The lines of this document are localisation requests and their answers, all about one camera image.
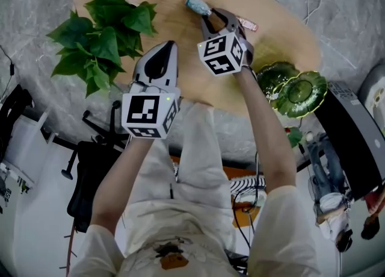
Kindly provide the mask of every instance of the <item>red object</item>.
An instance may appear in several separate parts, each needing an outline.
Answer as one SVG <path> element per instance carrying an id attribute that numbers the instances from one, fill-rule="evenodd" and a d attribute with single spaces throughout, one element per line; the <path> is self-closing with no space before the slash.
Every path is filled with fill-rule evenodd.
<path id="1" fill-rule="evenodd" d="M 364 199 L 366 201 L 366 206 L 368 207 L 368 211 L 375 206 L 377 203 L 378 198 L 380 197 L 381 192 L 373 191 L 369 194 L 367 194 Z M 381 202 L 380 206 L 378 207 L 377 212 L 381 212 L 385 206 L 385 199 Z"/>

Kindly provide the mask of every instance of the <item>wooden table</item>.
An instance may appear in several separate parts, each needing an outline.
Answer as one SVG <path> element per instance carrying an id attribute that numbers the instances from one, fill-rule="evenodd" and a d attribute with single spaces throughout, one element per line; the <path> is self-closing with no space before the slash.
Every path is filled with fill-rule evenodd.
<path id="1" fill-rule="evenodd" d="M 90 0 L 75 0 L 81 16 L 88 12 L 83 4 Z M 197 44 L 203 40 L 200 16 L 184 6 L 185 0 L 146 0 L 157 3 L 154 26 L 159 32 L 154 38 L 142 36 L 143 49 L 148 51 L 165 40 L 174 40 L 179 47 L 178 87 L 182 96 L 211 104 L 231 113 L 247 116 L 244 99 L 233 76 L 212 76 L 198 58 Z M 256 33 L 246 30 L 248 41 L 255 46 L 253 69 L 279 60 L 288 60 L 301 71 L 317 70 L 321 56 L 312 32 L 298 18 L 275 0 L 204 0 L 212 7 L 224 8 L 257 23 Z M 126 74 L 117 81 L 129 83 L 135 62 L 122 59 Z"/>

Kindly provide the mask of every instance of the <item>marble floor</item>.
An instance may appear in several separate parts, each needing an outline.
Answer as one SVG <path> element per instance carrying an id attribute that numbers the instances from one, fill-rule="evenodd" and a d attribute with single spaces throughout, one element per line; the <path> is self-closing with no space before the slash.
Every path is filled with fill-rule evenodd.
<path id="1" fill-rule="evenodd" d="M 300 19 L 307 15 L 307 0 L 277 0 Z M 309 0 L 309 10 L 320 0 Z M 342 79 L 355 91 L 371 67 L 385 56 L 385 0 L 322 0 L 308 21 L 319 40 L 322 51 L 320 72 L 329 80 Z M 71 142 L 89 140 L 93 132 L 81 122 L 84 110 L 89 109 L 99 123 L 109 120 L 112 101 L 118 92 L 95 94 L 84 99 L 84 84 L 77 78 L 51 79 L 58 62 L 59 46 L 45 37 L 66 20 L 72 0 L 0 0 L 0 45 L 12 58 L 17 82 L 28 89 L 36 107 L 31 115 L 41 114 L 51 107 L 47 128 Z M 0 52 L 0 92 L 9 80 L 9 61 Z M 175 148 L 182 146 L 181 117 L 177 116 L 168 141 Z M 295 126 L 298 120 L 280 117 L 285 126 Z M 215 126 L 222 156 L 240 163 L 252 162 L 255 144 L 248 119 L 235 117 L 225 111 L 215 111 Z M 304 131 L 317 132 L 321 126 L 314 115 L 302 123 Z M 296 152 L 298 162 L 301 155 Z"/>

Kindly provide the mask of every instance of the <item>pothos plant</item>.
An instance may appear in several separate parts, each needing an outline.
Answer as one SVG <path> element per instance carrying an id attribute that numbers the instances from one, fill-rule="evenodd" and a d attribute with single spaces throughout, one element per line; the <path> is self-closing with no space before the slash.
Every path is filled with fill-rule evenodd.
<path id="1" fill-rule="evenodd" d="M 140 57 L 140 33 L 153 36 L 156 4 L 134 6 L 126 0 L 93 0 L 84 7 L 94 20 L 71 11 L 47 36 L 64 46 L 57 54 L 61 60 L 54 75 L 77 75 L 87 84 L 86 97 L 98 90 L 109 90 L 122 69 L 120 57 Z"/>

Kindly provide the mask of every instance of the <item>office chair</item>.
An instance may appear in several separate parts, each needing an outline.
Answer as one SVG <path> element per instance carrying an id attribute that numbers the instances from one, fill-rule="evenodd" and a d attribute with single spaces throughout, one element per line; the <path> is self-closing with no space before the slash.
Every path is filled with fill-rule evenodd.
<path id="1" fill-rule="evenodd" d="M 73 151 L 67 169 L 61 171 L 63 176 L 73 179 L 71 169 L 76 155 L 78 156 L 78 178 L 75 191 L 67 207 L 67 213 L 74 217 L 75 229 L 79 232 L 87 231 L 91 221 L 92 203 L 96 190 L 121 154 L 114 148 L 114 145 L 124 149 L 126 145 L 123 141 L 130 140 L 129 134 L 117 134 L 115 132 L 115 110 L 119 108 L 120 102 L 115 101 L 111 109 L 109 131 L 89 121 L 88 117 L 91 113 L 88 110 L 84 112 L 83 122 L 93 128 L 98 135 L 92 139 L 92 142 L 79 142 Z"/>

